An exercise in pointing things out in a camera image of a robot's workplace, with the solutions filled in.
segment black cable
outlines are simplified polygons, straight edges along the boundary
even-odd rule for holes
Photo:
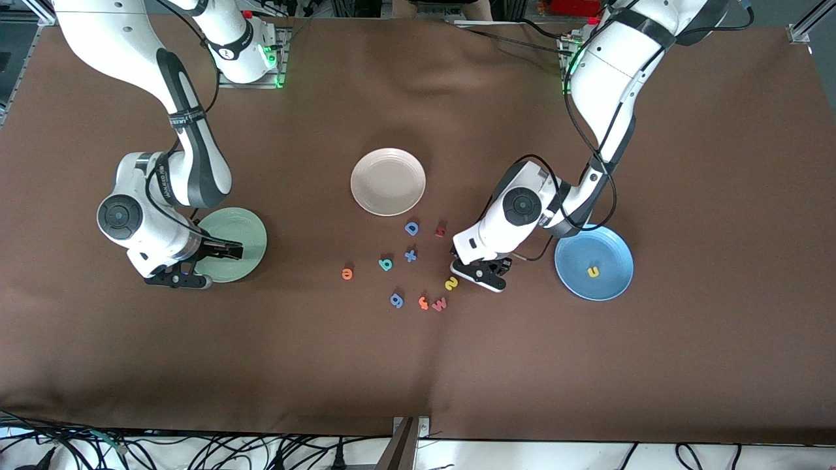
[[[30,431],[25,434],[18,434],[17,436],[5,436],[0,437],[0,441],[11,441],[12,439],[30,439],[32,437],[37,436],[38,434],[35,431]]]
[[[471,33],[474,33],[474,34],[479,34],[481,36],[485,36],[487,38],[496,39],[497,41],[504,41],[506,43],[517,44],[517,45],[520,45],[520,46],[525,46],[527,48],[538,49],[538,50],[543,50],[543,51],[547,51],[547,52],[554,52],[555,54],[572,55],[572,53],[567,51],[567,50],[547,48],[547,47],[541,46],[539,44],[526,43],[525,41],[518,41],[516,39],[506,38],[504,36],[497,36],[496,34],[485,33],[484,31],[476,31],[476,30],[470,29],[470,28],[465,28],[465,30],[470,31]]]
[[[6,449],[10,448],[11,446],[14,446],[14,445],[16,445],[16,444],[19,444],[20,442],[26,441],[26,440],[28,440],[28,439],[31,439],[32,437],[33,437],[33,436],[27,436],[27,437],[22,437],[22,436],[20,436],[20,437],[18,437],[17,441],[12,442],[11,444],[7,445],[6,447],[4,447],[4,448],[0,449],[0,454],[2,454],[2,453],[4,453],[4,452],[6,452]]]
[[[630,457],[633,457],[633,452],[639,446],[638,442],[633,442],[633,446],[630,448],[630,451],[627,452],[627,457],[624,458],[624,462],[619,467],[619,470],[625,470],[627,468],[627,464],[630,463]]]
[[[185,23],[189,26],[189,29],[191,29],[191,31],[195,34],[195,36],[197,36],[201,40],[201,43],[203,43],[203,37],[201,36],[200,33],[197,32],[197,30],[195,29],[194,26],[191,26],[191,23],[189,23],[189,20],[183,18],[183,15],[179,14],[177,12],[177,10],[175,10],[174,8],[169,7],[168,4],[163,2],[162,0],[156,0],[156,2],[159,3],[160,5],[162,5],[166,10],[168,10],[168,11],[174,13],[175,15],[177,15],[177,17],[180,20],[182,20],[183,23]]]
[[[235,439],[236,439],[236,437],[230,437],[229,439],[227,439],[227,441],[226,441],[226,442],[224,442],[224,444],[228,444],[228,443],[230,443],[230,442],[234,441]],[[206,455],[205,455],[205,456],[203,456],[203,459],[202,459],[202,460],[201,460],[201,461],[197,464],[197,466],[196,466],[196,467],[192,467],[191,465],[192,465],[192,464],[194,464],[195,460],[197,460],[197,457],[198,457],[198,456],[200,456],[200,454],[202,454],[202,453],[203,453],[203,449],[206,449]],[[210,457],[213,453],[215,453],[215,452],[217,452],[217,451],[219,451],[219,450],[223,449],[223,447],[219,445],[218,447],[215,447],[215,450],[211,450],[211,449],[212,449],[212,442],[209,442],[208,444],[206,444],[206,446],[205,446],[205,447],[203,447],[203,449],[201,449],[201,451],[200,451],[200,452],[198,452],[198,453],[197,453],[197,455],[195,455],[195,458],[193,458],[193,459],[191,460],[191,464],[189,465],[189,467],[187,468],[187,470],[192,470],[192,469],[197,470],[197,469],[203,468],[203,467],[206,465],[206,462],[208,462],[209,457]]]
[[[284,458],[282,457],[284,442],[285,439],[283,438],[276,447],[276,455],[273,457],[273,460],[270,460],[267,465],[264,466],[264,470],[284,470]]]
[[[546,246],[543,247],[543,251],[540,252],[540,254],[536,258],[527,258],[527,257],[523,256],[522,254],[519,254],[519,253],[516,253],[516,252],[511,253],[511,255],[513,255],[515,258],[521,259],[522,261],[529,261],[531,263],[533,263],[535,261],[540,261],[540,259],[543,258],[543,255],[546,254],[546,250],[548,250],[548,245],[552,244],[552,240],[554,240],[554,235],[552,235],[551,237],[548,238],[548,241],[546,242]]]
[[[259,441],[259,440],[262,442],[261,446],[249,447],[253,442]],[[256,437],[256,438],[252,439],[251,441],[242,444],[239,448],[233,449],[232,453],[230,453],[229,456],[227,456],[227,458],[225,458],[224,460],[221,460],[218,464],[213,465],[212,469],[217,470],[217,469],[221,468],[224,463],[227,463],[227,462],[230,462],[231,460],[234,460],[233,457],[236,456],[237,454],[239,454],[240,452],[250,452],[250,451],[254,451],[256,449],[259,449],[261,447],[266,447],[266,446],[267,446],[267,442],[264,441],[264,436]]]
[[[142,459],[140,459],[140,458],[139,458],[139,457],[138,457],[138,456],[134,453],[134,451],[132,451],[132,450],[130,449],[130,446],[131,446],[131,445],[137,446],[137,447],[138,447],[138,448],[142,451],[142,453],[143,453],[143,454],[145,454],[145,458],[146,458],[146,459],[148,459],[148,463],[149,463],[149,465],[145,465],[145,463],[144,463],[144,462],[142,462]],[[142,444],[139,444],[138,442],[134,442],[134,441],[125,441],[125,449],[127,449],[127,450],[128,450],[128,453],[129,453],[131,456],[133,456],[134,460],[136,460],[137,462],[139,462],[139,463],[140,463],[140,465],[142,465],[143,467],[147,468],[148,470],[157,470],[156,464],[154,463],[154,459],[153,459],[153,458],[151,458],[151,455],[148,453],[148,451],[146,451],[146,449],[142,446]]]
[[[326,448],[326,447],[322,447],[322,446],[315,446],[314,444],[308,444],[308,442],[312,441],[315,438],[313,436],[300,436],[300,437],[302,438],[302,440],[299,440],[299,441],[293,439],[292,437],[288,437],[288,440],[290,442],[297,443],[298,444],[297,448],[299,448],[301,446],[310,447],[312,449],[319,449],[319,450],[322,450],[322,449]]]
[[[743,445],[742,444],[736,444],[736,446],[737,446],[737,451],[734,454],[734,459],[731,461],[731,470],[736,470],[737,469],[737,461],[740,460],[740,454],[743,451]],[[674,447],[674,452],[676,452],[676,460],[680,461],[680,464],[682,464],[682,467],[685,467],[688,470],[695,470],[693,467],[691,467],[690,465],[685,463],[685,460],[682,459],[682,455],[680,454],[680,449],[682,449],[682,448],[685,448],[691,454],[691,458],[694,459],[694,463],[696,464],[696,470],[702,470],[702,462],[700,462],[700,459],[697,458],[696,452],[694,452],[694,449],[691,448],[690,445],[688,445],[684,442],[680,442],[679,444],[676,444],[676,447]]]
[[[98,469],[103,468],[103,466],[105,464],[105,459],[107,458],[107,454],[109,454],[110,451],[112,451],[112,450],[113,450],[112,447],[108,447],[108,449],[106,451],[104,451],[104,455],[102,455],[102,458],[99,459],[99,465],[96,465],[96,468],[98,468]]]
[[[270,441],[270,443],[269,443],[269,444],[272,444],[272,443],[274,443],[274,442],[276,442],[276,441],[278,441],[278,440],[280,440],[280,439],[282,439],[282,438],[281,438],[281,437],[276,437],[275,439],[273,439],[272,441]],[[264,463],[264,469],[263,469],[263,470],[267,470],[267,467],[270,465],[270,447],[268,447],[267,445],[265,445],[265,446],[264,446],[264,452],[265,452],[265,454],[266,454],[266,455],[264,456],[264,462],[265,462],[265,463]]]
[[[356,439],[349,439],[349,440],[347,440],[347,441],[343,441],[343,445],[350,444],[350,443],[352,443],[352,442],[367,441],[367,440],[369,440],[369,439],[377,439],[377,438],[378,438],[378,437],[373,437],[373,436],[372,436],[372,437],[357,437]],[[304,458],[304,459],[300,460],[299,462],[297,462],[297,463],[296,463],[296,465],[293,465],[293,466],[292,466],[291,468],[289,468],[288,470],[295,470],[296,468],[298,468],[299,466],[301,466],[303,463],[307,462],[308,460],[310,460],[310,459],[312,459],[312,458],[314,458],[314,457],[317,457],[317,456],[318,456],[318,455],[320,455],[320,454],[327,454],[327,453],[328,453],[328,451],[330,451],[331,449],[336,448],[338,445],[339,445],[339,444],[334,444],[333,446],[324,447],[324,448],[323,448],[323,450],[321,450],[321,451],[317,451],[317,452],[312,453],[311,455],[309,455],[309,456],[307,456],[306,458]]]
[[[753,10],[752,7],[746,7],[746,11],[749,13],[749,21],[741,26],[713,26],[706,28],[697,28],[680,33],[678,38],[693,33],[712,33],[714,31],[742,31],[746,28],[749,28],[750,26],[752,26],[753,23],[755,23],[755,10]]]
[[[345,454],[343,453],[343,438],[340,437],[339,441],[337,441],[337,452],[336,455],[334,455],[334,463],[331,464],[331,470],[345,470],[346,468],[348,468],[348,465],[345,464]]]
[[[543,36],[545,36],[545,37],[547,37],[547,38],[557,39],[558,41],[561,39],[561,35],[560,35],[560,34],[550,33],[549,31],[546,31],[545,29],[540,28],[540,27],[539,27],[539,26],[538,26],[538,25],[537,25],[534,21],[531,21],[531,20],[529,20],[529,19],[526,19],[526,18],[519,18],[519,19],[515,19],[515,20],[512,20],[512,21],[513,21],[514,23],[525,23],[525,24],[527,24],[528,26],[530,26],[530,27],[534,28],[535,30],[537,30],[537,32],[538,32],[538,33],[542,34]]]
[[[217,93],[218,90],[221,89],[221,71],[217,69],[217,64],[215,64],[215,56],[211,57],[212,59],[212,67],[215,69],[215,93],[212,94],[212,101],[209,102],[209,105],[206,107],[206,113],[212,110],[212,107],[215,105],[217,101]]]
[[[233,247],[241,247],[241,246],[243,246],[243,245],[241,245],[239,242],[233,242],[232,240],[224,240],[223,238],[215,238],[215,237],[213,237],[213,236],[211,236],[211,235],[207,235],[207,234],[205,234],[205,233],[203,233],[203,232],[200,232],[200,231],[196,230],[195,228],[193,228],[193,227],[189,226],[188,224],[185,224],[185,223],[183,223],[183,222],[180,222],[180,221],[179,221],[179,220],[177,220],[174,216],[172,216],[170,213],[168,213],[168,212],[166,212],[166,211],[163,211],[163,210],[162,210],[162,208],[161,208],[160,206],[157,206],[157,203],[156,203],[156,201],[154,201],[154,198],[152,198],[152,197],[151,197],[150,185],[151,185],[151,180],[154,178],[154,176],[156,176],[156,167],[155,167],[153,170],[151,170],[151,173],[149,173],[149,174],[148,174],[147,179],[145,179],[145,197],[147,197],[147,198],[148,198],[148,202],[150,202],[150,203],[151,203],[151,205],[152,205],[152,206],[154,206],[154,208],[155,208],[155,209],[156,209],[156,210],[157,210],[160,214],[162,214],[162,215],[164,215],[164,216],[166,216],[166,217],[170,218],[170,219],[171,219],[174,223],[176,223],[176,224],[180,225],[181,227],[185,228],[185,229],[186,229],[186,230],[188,230],[189,232],[194,233],[194,234],[195,234],[195,235],[197,235],[197,236],[200,236],[200,237],[202,237],[202,238],[205,238],[206,240],[210,240],[210,241],[213,241],[213,242],[215,242],[215,243],[229,244],[229,245],[232,245]]]
[[[35,426],[32,422],[30,422],[30,421],[28,421],[28,420],[26,420],[26,419],[24,419],[20,416],[14,415],[14,414],[12,414],[8,411],[2,411],[2,413],[5,413],[5,414],[17,419],[18,421],[27,425],[33,431],[36,431],[43,436],[50,437],[50,438],[54,439],[55,441],[60,443],[62,446],[66,447],[67,450],[70,453],[72,453],[74,457],[76,457],[76,461],[80,460],[84,464],[84,466],[87,468],[87,470],[94,470],[93,466],[90,465],[90,462],[87,460],[87,458],[84,456],[84,454],[81,453],[79,451],[79,449],[77,449],[73,444],[69,443],[69,441],[67,439],[65,439],[63,436],[61,436],[57,433],[53,433],[51,429],[49,431],[45,431],[44,429],[48,429],[48,428],[41,427],[41,426]]]
[[[179,444],[181,442],[188,441],[189,439],[200,439],[200,438],[209,440],[209,437],[189,436],[189,437],[183,437],[182,439],[179,439],[177,441],[172,441],[172,442],[155,442],[151,439],[142,437],[140,439],[131,439],[130,441],[126,441],[126,442],[131,442],[131,443],[134,443],[134,442],[148,442],[149,444],[154,444],[155,446],[172,446],[174,444]]]
[[[326,455],[328,455],[328,453],[327,453],[327,452],[322,452],[322,455],[320,455],[319,457],[317,457],[317,458],[316,458],[316,460],[314,460],[313,462],[311,462],[311,464],[310,464],[310,465],[308,465],[308,470],[311,470],[311,468],[314,468],[314,465],[316,465],[316,464],[317,464],[320,460],[322,460],[322,459],[323,459],[323,457],[325,457]]]
[[[239,458],[246,458],[247,463],[249,463],[249,466],[250,466],[249,470],[252,470],[252,459],[247,454],[236,455],[235,457],[232,458],[232,460],[237,460]]]
[[[105,455],[102,453],[101,447],[99,447],[99,443],[98,442],[90,442],[90,441],[86,441],[86,440],[84,442],[86,442],[88,445],[90,445],[93,448],[93,452],[95,452],[96,457],[99,458],[99,465],[96,465],[96,468],[97,468],[97,470],[100,469],[101,466],[102,466],[102,462],[105,461]]]

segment metal frame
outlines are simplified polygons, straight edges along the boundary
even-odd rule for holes
[[[798,23],[790,24],[787,27],[787,36],[793,44],[804,44],[810,42],[810,31],[836,8],[836,0],[822,0]]]
[[[220,71],[220,78],[218,86],[221,88],[255,88],[255,89],[271,89],[284,87],[284,80],[288,74],[288,61],[290,59],[290,40],[293,37],[292,27],[277,27],[272,23],[265,23],[267,30],[268,44],[276,44],[278,49],[275,51],[265,53],[273,66],[267,71],[264,76],[254,82],[248,84],[239,84],[231,81]]]
[[[38,24],[41,26],[53,26],[55,24],[55,11],[52,8],[52,3],[49,0],[20,0],[38,15],[40,20]]]
[[[398,427],[404,421],[404,418],[397,417],[392,421],[392,435],[398,432]],[[418,416],[418,437],[430,436],[430,417]]]
[[[14,95],[18,93],[18,88],[20,88],[20,82],[23,80],[23,73],[26,72],[26,68],[29,66],[29,59],[32,58],[32,52],[35,50],[35,44],[38,43],[38,39],[41,38],[41,32],[43,31],[43,26],[38,26],[38,31],[35,33],[35,37],[32,39],[32,44],[29,45],[29,51],[26,53],[26,58],[23,60],[23,67],[20,69],[20,74],[18,75],[18,79],[14,82],[14,88],[12,89],[12,93],[8,97],[8,103],[5,106],[0,106],[0,129],[3,128],[3,123],[6,122],[6,116],[10,109],[12,109],[12,102],[14,101]]]
[[[389,440],[383,455],[375,465],[375,470],[415,470],[415,450],[418,445],[418,434],[421,432],[420,418],[401,418],[395,424],[397,430]]]

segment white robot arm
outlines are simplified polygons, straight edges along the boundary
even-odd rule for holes
[[[258,79],[267,71],[252,41],[252,28],[234,0],[175,3],[196,15],[213,50],[234,49],[223,63],[228,78]],[[129,260],[148,284],[208,287],[209,278],[193,273],[194,262],[205,256],[240,258],[242,249],[240,243],[202,232],[174,210],[176,205],[215,207],[232,189],[229,166],[186,69],[157,38],[142,0],[54,0],[54,6],[73,52],[94,69],[154,95],[166,108],[184,149],[126,155],[113,191],[99,205],[99,229],[128,248]],[[243,38],[247,31],[249,39]],[[185,261],[187,271],[172,272],[172,265],[180,267]]]
[[[601,23],[569,65],[565,80],[599,143],[580,183],[572,186],[560,180],[539,157],[521,158],[500,180],[481,220],[453,237],[456,260],[451,270],[501,292],[506,285],[502,275],[511,266],[506,256],[536,226],[556,238],[577,234],[630,141],[635,128],[633,106],[641,88],[670,47],[704,38],[709,27],[725,17],[729,2],[609,2]],[[753,17],[751,7],[748,10]],[[546,168],[524,161],[528,157],[537,158]]]

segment brown tablecloth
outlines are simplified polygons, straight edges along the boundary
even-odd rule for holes
[[[206,52],[177,18],[153,21],[208,101]],[[573,181],[589,157],[555,56],[379,20],[315,20],[292,51],[284,89],[222,89],[210,113],[225,205],[262,218],[267,255],[242,282],[175,291],[145,286],[95,222],[120,158],[170,145],[165,111],[44,30],[0,132],[2,408],[103,427],[374,434],[422,414],[440,437],[836,443],[836,126],[807,48],[753,29],[670,51],[617,175],[610,226],[635,277],[606,303],[572,295],[551,250],[503,294],[444,290],[450,236],[513,160],[538,153]],[[349,191],[386,146],[426,169],[403,217]]]

